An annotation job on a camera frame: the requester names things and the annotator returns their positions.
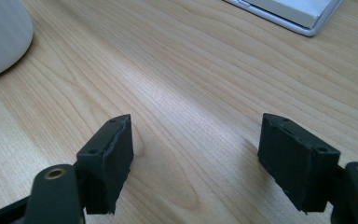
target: white round container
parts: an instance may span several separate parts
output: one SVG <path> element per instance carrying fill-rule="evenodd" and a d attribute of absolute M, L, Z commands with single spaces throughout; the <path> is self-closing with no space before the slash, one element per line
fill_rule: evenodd
<path fill-rule="evenodd" d="M 0 0 L 0 73 L 29 48 L 33 37 L 31 18 L 19 0 Z"/>

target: wooden surface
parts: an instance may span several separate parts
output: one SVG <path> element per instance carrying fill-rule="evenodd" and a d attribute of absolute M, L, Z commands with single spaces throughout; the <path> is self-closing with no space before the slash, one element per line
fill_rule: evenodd
<path fill-rule="evenodd" d="M 358 1 L 313 38 L 220 0 L 22 1 L 34 41 L 0 75 L 0 207 L 131 114 L 135 158 L 114 216 L 88 223 L 328 223 L 257 161 L 262 114 L 358 161 Z"/>

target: white cup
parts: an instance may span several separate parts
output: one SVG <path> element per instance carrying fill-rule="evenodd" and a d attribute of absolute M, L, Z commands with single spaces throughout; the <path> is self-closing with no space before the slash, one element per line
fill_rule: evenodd
<path fill-rule="evenodd" d="M 0 73 L 29 48 L 33 37 L 31 18 L 19 0 L 0 0 Z"/>

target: wood grain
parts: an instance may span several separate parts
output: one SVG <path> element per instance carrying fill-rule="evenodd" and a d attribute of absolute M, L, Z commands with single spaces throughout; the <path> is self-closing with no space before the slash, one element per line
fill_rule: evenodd
<path fill-rule="evenodd" d="M 358 1 L 313 38 L 218 0 L 22 3 L 24 57 L 0 75 L 0 207 L 130 113 L 135 159 L 114 216 L 88 223 L 329 223 L 257 161 L 262 114 L 358 161 Z"/>

